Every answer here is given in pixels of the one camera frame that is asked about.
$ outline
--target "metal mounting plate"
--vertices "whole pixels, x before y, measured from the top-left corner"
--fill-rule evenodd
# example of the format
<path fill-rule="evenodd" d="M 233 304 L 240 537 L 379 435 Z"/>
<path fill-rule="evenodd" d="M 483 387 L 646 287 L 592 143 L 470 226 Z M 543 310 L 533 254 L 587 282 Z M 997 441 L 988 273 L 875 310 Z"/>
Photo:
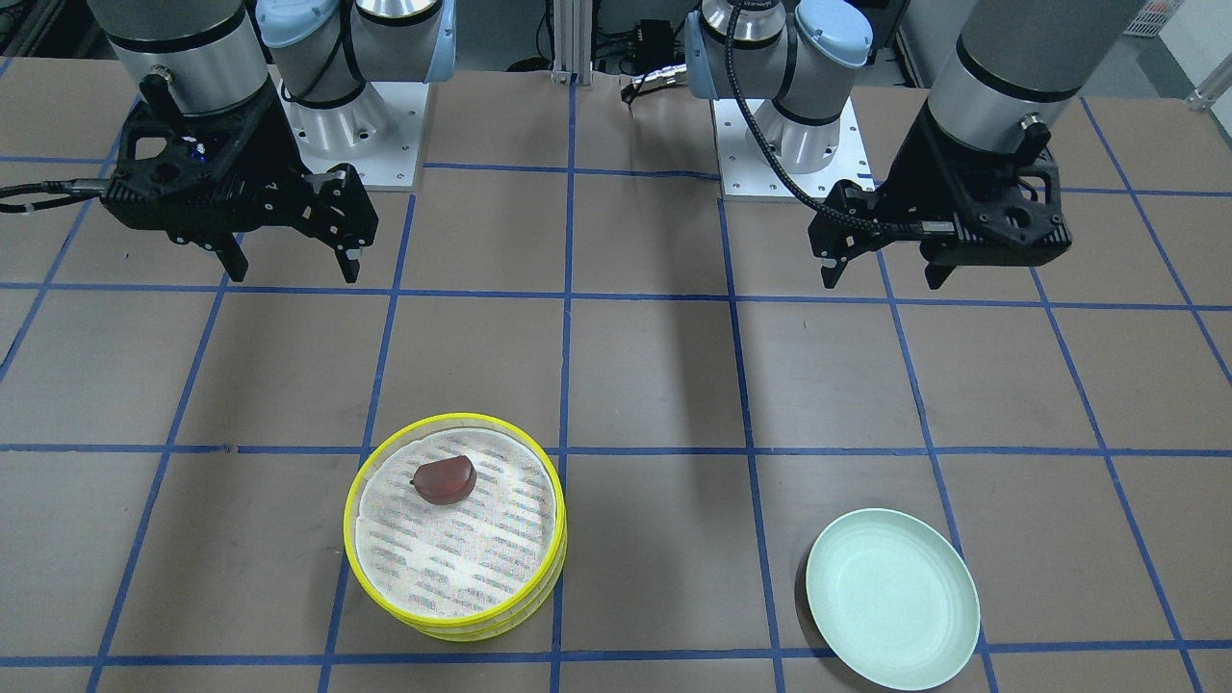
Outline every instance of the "metal mounting plate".
<path fill-rule="evenodd" d="M 346 163 L 360 171 L 360 180 L 368 190 L 414 192 L 423 152 L 429 85 L 418 81 L 375 81 L 372 86 L 384 99 L 389 118 L 398 128 L 377 147 L 363 149 Z M 286 109 L 288 104 L 283 101 L 282 106 Z M 323 158 L 303 144 L 299 146 L 299 155 L 313 173 L 323 173 L 342 163 Z"/>
<path fill-rule="evenodd" d="M 752 111 L 761 105 L 760 99 L 749 99 Z M 749 127 L 740 115 L 740 107 L 734 99 L 719 99 L 712 102 L 715 117 L 715 144 L 718 148 L 718 170 L 723 178 L 723 197 L 729 200 L 748 200 L 754 202 L 777 202 L 795 200 L 791 191 L 784 187 L 779 178 L 766 165 L 765 157 L 749 137 Z M 792 174 L 804 192 L 813 197 L 825 197 L 835 181 L 848 179 L 865 190 L 872 190 L 872 170 L 869 168 L 869 155 L 864 150 L 864 138 L 855 120 L 855 107 L 848 99 L 843 106 L 843 136 L 834 158 L 824 169 L 811 174 Z"/>

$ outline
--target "chocolate piece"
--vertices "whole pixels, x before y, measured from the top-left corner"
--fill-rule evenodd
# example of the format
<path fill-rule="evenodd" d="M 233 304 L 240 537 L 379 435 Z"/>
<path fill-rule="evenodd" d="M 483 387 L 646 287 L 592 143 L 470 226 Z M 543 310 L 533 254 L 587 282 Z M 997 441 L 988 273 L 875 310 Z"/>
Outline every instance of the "chocolate piece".
<path fill-rule="evenodd" d="M 466 455 L 420 465 L 410 482 L 420 497 L 434 506 L 451 506 L 474 491 L 479 475 Z"/>

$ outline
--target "metal frame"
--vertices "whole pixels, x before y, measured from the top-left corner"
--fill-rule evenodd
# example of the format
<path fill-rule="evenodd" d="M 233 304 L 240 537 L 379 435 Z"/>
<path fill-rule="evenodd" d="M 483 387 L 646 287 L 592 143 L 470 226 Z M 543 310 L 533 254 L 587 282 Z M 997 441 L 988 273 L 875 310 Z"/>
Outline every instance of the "metal frame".
<path fill-rule="evenodd" d="M 389 118 L 397 129 L 379 147 L 345 160 L 360 171 L 363 186 L 377 191 L 414 192 L 419 174 L 429 85 L 418 81 L 373 81 L 384 99 Z M 282 102 L 287 109 L 290 105 Z M 320 152 L 299 146 L 299 157 L 313 171 L 324 171 L 341 163 Z"/>
<path fill-rule="evenodd" d="M 756 111 L 761 101 L 749 99 L 749 109 Z M 718 149 L 718 170 L 723 178 L 723 197 L 750 202 L 795 201 L 791 191 L 766 165 L 761 152 L 749 142 L 749 126 L 745 125 L 736 101 L 721 99 L 713 105 L 715 144 Z M 864 149 L 864 138 L 860 136 L 860 126 L 856 123 L 850 99 L 843 106 L 840 120 L 843 138 L 829 165 L 816 173 L 791 176 L 806 192 L 816 197 L 825 197 L 841 179 L 853 180 L 867 191 L 873 189 L 869 155 Z"/>
<path fill-rule="evenodd" d="M 573 75 L 578 75 L 579 86 L 590 86 L 593 7 L 593 0 L 552 0 L 556 22 L 553 81 L 567 84 Z"/>
<path fill-rule="evenodd" d="M 1190 111 L 1205 111 L 1214 106 L 1230 86 L 1232 86 L 1232 53 L 1185 97 L 1185 104 Z"/>

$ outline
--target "light green plate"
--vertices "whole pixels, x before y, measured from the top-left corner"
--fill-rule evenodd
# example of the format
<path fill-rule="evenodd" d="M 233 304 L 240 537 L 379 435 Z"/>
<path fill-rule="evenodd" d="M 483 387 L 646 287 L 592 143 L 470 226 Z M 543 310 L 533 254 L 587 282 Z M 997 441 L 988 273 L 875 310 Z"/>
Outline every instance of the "light green plate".
<path fill-rule="evenodd" d="M 979 598 L 966 564 L 923 522 L 881 508 L 848 513 L 813 544 L 808 608 L 860 676 L 898 691 L 954 678 L 976 650 Z"/>

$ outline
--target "blue tape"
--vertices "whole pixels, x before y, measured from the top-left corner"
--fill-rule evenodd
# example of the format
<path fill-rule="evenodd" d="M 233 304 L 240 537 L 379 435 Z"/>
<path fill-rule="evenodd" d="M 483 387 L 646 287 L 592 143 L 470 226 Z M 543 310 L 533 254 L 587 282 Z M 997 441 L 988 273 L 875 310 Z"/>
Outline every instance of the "blue tape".
<path fill-rule="evenodd" d="M 945 512 L 945 524 L 950 529 L 950 541 L 954 544 L 954 550 L 960 556 L 965 556 L 962 539 L 958 535 L 958 523 L 954 515 L 954 506 L 950 503 L 950 491 L 945 482 L 945 474 L 941 470 L 941 460 L 938 457 L 936 445 L 933 443 L 933 432 L 928 424 L 928 411 L 924 407 L 924 396 L 920 391 L 919 379 L 915 376 L 915 364 L 912 360 L 910 348 L 907 344 L 907 332 L 903 329 L 898 302 L 894 300 L 894 289 L 890 281 L 890 268 L 886 265 L 886 258 L 880 250 L 877 252 L 877 265 L 881 268 L 881 281 L 886 287 L 886 297 L 890 298 L 890 314 L 894 321 L 894 333 L 898 335 L 898 346 L 903 353 L 903 364 L 907 366 L 907 380 L 912 386 L 912 398 L 915 401 L 915 413 L 920 419 L 920 433 L 924 437 L 924 445 L 928 448 L 929 462 L 933 466 L 933 478 L 936 482 L 936 491 L 941 498 L 941 509 Z M 976 651 L 979 652 L 979 658 L 983 660 L 984 676 L 988 679 L 989 692 L 999 693 L 1000 687 L 997 683 L 997 672 L 993 671 L 992 656 L 988 654 L 988 639 L 984 636 L 983 624 L 979 625 Z"/>
<path fill-rule="evenodd" d="M 372 376 L 372 393 L 368 396 L 368 413 L 363 423 L 363 445 L 359 454 L 361 466 L 367 457 L 367 451 L 372 448 L 372 435 L 376 429 L 377 409 L 381 403 L 381 388 L 384 385 L 384 367 L 389 359 L 389 342 L 393 339 L 393 323 L 398 313 L 398 295 L 402 289 L 402 273 L 407 264 L 407 247 L 410 244 L 410 229 L 415 219 L 415 196 L 407 200 L 407 215 L 402 226 L 402 242 L 398 245 L 398 261 L 393 270 L 393 284 L 387 292 L 389 295 L 386 308 L 384 329 L 381 333 L 381 348 L 377 351 L 376 372 Z M 338 582 L 334 584 L 334 603 L 329 612 L 329 629 L 325 631 L 324 662 L 320 665 L 320 676 L 317 679 L 318 693 L 329 691 L 329 679 L 333 675 L 334 654 L 338 649 L 338 631 L 342 624 L 342 605 L 346 602 L 346 583 L 351 570 L 346 556 L 339 561 Z"/>
<path fill-rule="evenodd" d="M 744 454 L 749 466 L 749 491 L 753 501 L 753 528 L 758 538 L 758 562 L 761 568 L 761 592 L 765 601 L 766 625 L 770 630 L 770 650 L 775 652 L 775 691 L 785 693 L 787 684 L 779 652 L 779 613 L 775 609 L 774 581 L 770 573 L 770 550 L 766 544 L 765 515 L 761 512 L 761 482 L 758 475 L 756 444 L 753 438 L 753 411 L 749 407 L 749 383 L 744 370 L 744 344 L 740 339 L 740 312 L 736 300 L 736 271 L 732 266 L 732 243 L 727 229 L 727 207 L 719 197 L 718 231 L 723 243 L 723 271 L 727 279 L 727 310 L 732 322 L 732 343 L 736 346 L 736 381 L 740 393 L 740 419 L 744 424 Z"/>
<path fill-rule="evenodd" d="M 120 578 L 120 588 L 116 591 L 116 599 L 112 603 L 111 615 L 107 618 L 107 628 L 103 630 L 102 641 L 99 644 L 100 660 L 111 652 L 111 642 L 116 636 L 116 628 L 120 625 L 120 614 L 124 609 L 124 601 L 128 598 L 128 588 L 132 586 L 133 573 L 137 571 L 137 561 L 140 557 L 142 546 L 145 543 L 145 533 L 149 529 L 150 515 L 154 512 L 154 501 L 158 499 L 159 491 L 163 487 L 163 478 L 166 476 L 168 464 L 171 460 L 170 448 L 175 445 L 175 438 L 179 435 L 180 425 L 184 423 L 184 413 L 188 408 L 188 398 L 192 395 L 192 387 L 201 371 L 201 363 L 205 360 L 206 349 L 209 346 L 209 335 L 213 333 L 214 323 L 218 321 L 218 312 L 223 305 L 223 298 L 227 296 L 223 291 L 227 286 L 227 281 L 228 279 L 224 274 L 222 280 L 218 282 L 218 290 L 214 293 L 214 302 L 209 308 L 209 316 L 206 318 L 201 339 L 197 343 L 197 351 L 192 356 L 192 365 L 188 367 L 188 377 L 184 383 L 184 390 L 180 392 L 180 402 L 175 407 L 175 417 L 171 419 L 171 429 L 166 434 L 168 450 L 165 450 L 163 456 L 159 459 L 158 470 L 155 470 L 154 480 L 150 482 L 150 490 L 145 497 L 145 507 L 142 511 L 142 519 L 137 524 L 137 534 L 133 536 L 133 546 L 128 551 L 128 561 L 124 564 L 124 572 Z M 86 693 L 95 693 L 95 691 L 97 691 L 100 676 L 102 676 L 101 661 L 90 671 Z"/>
<path fill-rule="evenodd" d="M 9 60 L 4 63 L 4 68 L 7 69 L 9 62 L 11 60 L 12 58 L 9 58 Z M 111 149 L 107 152 L 107 159 L 115 158 L 116 153 L 120 152 L 121 137 L 122 132 L 116 133 L 116 139 L 111 143 Z M 101 165 L 99 168 L 99 175 L 101 176 L 106 173 L 106 170 L 107 165 Z M 47 292 L 51 291 L 52 281 L 55 280 L 55 273 L 60 270 L 60 265 L 64 264 L 64 258 L 69 253 L 69 247 L 73 245 L 73 240 L 81 231 L 81 222 L 85 221 L 85 216 L 90 211 L 91 202 L 92 200 L 85 201 L 78 211 L 76 217 L 73 219 L 73 226 L 69 228 L 69 233 L 64 238 L 64 243 L 60 245 L 60 250 L 55 254 L 55 259 L 52 260 L 52 266 L 47 270 L 47 275 L 39 285 L 38 293 L 34 296 L 34 301 L 31 303 L 30 311 L 26 312 L 26 318 L 22 321 L 21 327 L 17 329 L 17 334 L 12 338 L 12 342 L 9 345 L 9 351 L 5 354 L 4 361 L 0 361 L 0 382 L 4 382 L 5 376 L 9 375 L 9 369 L 12 367 L 14 361 L 17 359 L 17 353 L 21 350 L 21 345 L 26 340 L 26 334 L 30 333 L 30 326 L 33 324 L 34 317 L 38 314 L 38 310 L 43 306 L 43 300 L 47 297 Z"/>
<path fill-rule="evenodd" d="M 426 162 L 425 169 L 455 169 L 463 171 L 520 171 L 520 173 L 569 173 L 568 166 L 520 166 L 515 164 L 453 164 L 448 162 Z"/>
<path fill-rule="evenodd" d="M 1232 197 L 1232 192 L 1222 191 L 1201 191 L 1201 190 L 1138 190 L 1133 189 L 1135 195 L 1152 195 L 1162 197 Z"/>
<path fill-rule="evenodd" d="M 559 444 L 567 448 L 569 444 L 569 365 L 572 353 L 573 332 L 573 217 L 574 217 L 574 191 L 577 182 L 577 153 L 578 153 L 578 79 L 574 75 L 569 80 L 569 131 L 568 131 L 568 178 L 565 182 L 564 206 L 564 311 L 561 326 L 561 412 L 559 412 Z M 568 480 L 569 455 L 563 453 L 557 459 L 557 475 L 561 477 L 561 486 L 564 488 Z M 557 578 L 552 591 L 552 666 L 548 673 L 548 693 L 561 692 L 561 650 L 564 641 L 564 575 Z"/>
<path fill-rule="evenodd" d="M 1040 292 L 1040 298 L 1047 303 L 1048 297 L 1044 289 L 1044 281 L 1040 280 L 1040 273 L 1037 273 L 1035 268 L 1031 268 L 1031 279 L 1035 281 L 1036 291 Z M 1108 475 L 1112 481 L 1112 487 L 1116 490 L 1116 498 L 1121 503 L 1121 511 L 1125 513 L 1125 520 L 1130 525 L 1130 533 L 1133 535 L 1133 543 L 1138 547 L 1142 564 L 1146 566 L 1147 575 L 1151 578 L 1151 586 L 1154 588 L 1156 597 L 1159 599 L 1159 607 L 1163 609 L 1164 618 L 1168 621 L 1168 629 L 1172 631 L 1177 647 L 1180 650 L 1181 660 L 1185 662 L 1185 671 L 1189 672 L 1189 678 L 1194 684 L 1195 693 L 1201 693 L 1202 684 L 1198 681 L 1198 672 L 1194 670 L 1194 662 L 1183 644 L 1180 625 L 1178 625 L 1177 618 L 1168 603 L 1168 597 L 1164 594 L 1163 583 L 1159 581 L 1159 573 L 1156 571 L 1154 562 L 1151 560 L 1151 552 L 1147 550 L 1146 540 L 1142 538 L 1142 531 L 1138 529 L 1137 519 L 1133 517 L 1133 509 L 1130 508 L 1130 498 L 1126 496 L 1125 488 L 1121 486 L 1121 478 L 1116 472 L 1116 465 L 1112 462 L 1112 456 L 1108 451 L 1108 443 L 1104 439 L 1104 433 L 1100 430 L 1099 420 L 1095 418 L 1095 409 L 1090 403 L 1090 398 L 1087 396 L 1087 388 L 1083 386 L 1082 377 L 1078 375 L 1078 366 L 1069 351 L 1069 345 L 1066 343 L 1066 338 L 1061 333 L 1061 323 L 1057 322 L 1057 316 L 1050 306 L 1045 306 L 1044 310 L 1048 316 L 1048 323 L 1052 326 L 1052 332 L 1056 334 L 1057 346 L 1061 349 L 1061 356 L 1064 359 L 1066 367 L 1069 370 L 1069 377 L 1073 379 L 1074 387 L 1078 390 L 1078 397 L 1082 400 L 1083 411 L 1087 413 L 1092 433 L 1095 435 L 1095 443 L 1103 453 L 1104 465 L 1108 467 Z"/>
<path fill-rule="evenodd" d="M 578 169 L 580 175 L 612 175 L 625 178 L 696 178 L 701 180 L 722 180 L 718 174 L 705 171 L 668 170 L 668 171 L 633 171 L 621 169 Z"/>
<path fill-rule="evenodd" d="M 115 159 L 80 159 L 73 157 L 11 157 L 0 155 L 0 162 L 14 164 L 85 164 L 106 169 Z"/>
<path fill-rule="evenodd" d="M 989 645 L 994 655 L 1031 652 L 1117 652 L 1142 650 L 1175 650 L 1174 640 L 1103 640 L 1094 642 L 1009 642 Z"/>
<path fill-rule="evenodd" d="M 99 454 L 147 454 L 163 453 L 166 445 L 128 445 L 128 444 L 90 444 L 90 443 L 0 443 L 0 453 L 99 453 Z M 605 457 L 631 456 L 733 456 L 744 455 L 747 448 L 616 448 L 596 445 L 546 446 L 548 455 L 594 455 Z M 171 445 L 175 455 L 201 455 L 208 453 L 234 451 L 240 455 L 365 455 L 371 448 L 362 445 Z M 1232 450 L 1210 448 L 1036 448 L 1019 445 L 939 445 L 934 448 L 938 455 L 1020 455 L 1040 457 L 1099 457 L 1105 453 L 1114 457 L 1232 457 Z M 754 448 L 755 455 L 781 456 L 924 456 L 928 448 Z"/>
<path fill-rule="evenodd" d="M 671 662 L 712 660 L 765 660 L 775 650 L 745 647 L 738 650 L 573 650 L 561 652 L 565 662 Z"/>
<path fill-rule="evenodd" d="M 34 282 L 0 282 L 0 290 L 32 290 L 39 289 L 44 284 Z M 205 285 L 170 285 L 170 284 L 78 284 L 52 282 L 52 291 L 149 291 L 149 292 L 196 292 L 211 293 L 216 289 Z M 309 293 L 328 296 L 388 296 L 387 289 L 357 289 L 345 286 L 253 286 L 230 284 L 224 290 L 227 293 Z M 421 296 L 440 298 L 531 298 L 531 300 L 562 300 L 563 292 L 558 291 L 496 291 L 479 289 L 399 289 L 399 296 Z M 620 293 L 620 292 L 573 292 L 573 298 L 594 301 L 710 301 L 726 302 L 728 297 L 719 293 Z M 740 303 L 854 303 L 877 305 L 890 303 L 890 298 L 877 296 L 766 296 L 744 295 L 737 296 Z M 894 298 L 899 306 L 944 306 L 944 307 L 982 307 L 982 308 L 1041 308 L 1041 301 L 1010 301 L 1010 300 L 978 300 L 978 298 Z M 1047 305 L 1055 308 L 1087 310 L 1087 311 L 1181 311 L 1181 312 L 1232 312 L 1232 306 L 1221 305 L 1183 305 L 1183 303 L 1100 303 L 1100 302 L 1066 302 L 1056 301 Z"/>
<path fill-rule="evenodd" d="M 1104 146 L 1104 150 L 1108 152 L 1108 158 L 1112 162 L 1112 166 L 1116 169 L 1116 175 L 1121 178 L 1121 182 L 1125 184 L 1125 190 L 1130 192 L 1130 199 L 1133 200 L 1133 206 L 1138 211 L 1138 216 L 1142 217 L 1142 223 L 1147 227 L 1147 233 L 1151 234 L 1151 242 L 1154 243 L 1156 250 L 1159 252 L 1159 256 L 1163 259 L 1163 264 L 1168 268 L 1168 274 L 1172 275 L 1172 280 L 1177 284 L 1177 289 L 1180 291 L 1181 298 L 1185 300 L 1185 305 L 1193 307 L 1194 301 L 1189 296 L 1189 290 L 1185 289 L 1185 282 L 1180 280 L 1180 274 L 1177 273 L 1177 268 L 1172 264 L 1172 258 L 1168 256 L 1168 252 L 1163 247 L 1163 242 L 1159 240 L 1159 234 L 1156 233 L 1154 224 L 1147 217 L 1146 210 L 1142 207 L 1142 201 L 1138 200 L 1133 186 L 1130 185 L 1130 179 L 1125 175 L 1125 169 L 1121 168 L 1121 162 L 1117 160 L 1116 154 L 1112 152 L 1112 146 L 1109 144 L 1108 138 L 1104 137 L 1104 131 L 1099 127 L 1099 122 L 1095 121 L 1095 113 L 1092 112 L 1090 105 L 1087 104 L 1085 99 L 1078 99 L 1082 104 L 1083 111 L 1087 112 L 1087 120 L 1090 121 L 1092 127 L 1095 128 L 1095 134 L 1099 137 L 1100 144 Z M 1194 311 L 1194 321 L 1198 323 L 1199 332 L 1202 333 L 1202 339 L 1206 340 L 1206 345 L 1211 350 L 1211 355 L 1215 356 L 1215 361 L 1218 364 L 1220 370 L 1223 371 L 1223 380 L 1232 385 L 1232 370 L 1228 370 L 1227 361 L 1223 360 L 1223 355 L 1220 353 L 1218 346 L 1211 338 L 1210 330 L 1206 329 L 1206 322 L 1202 321 L 1202 316 Z"/>

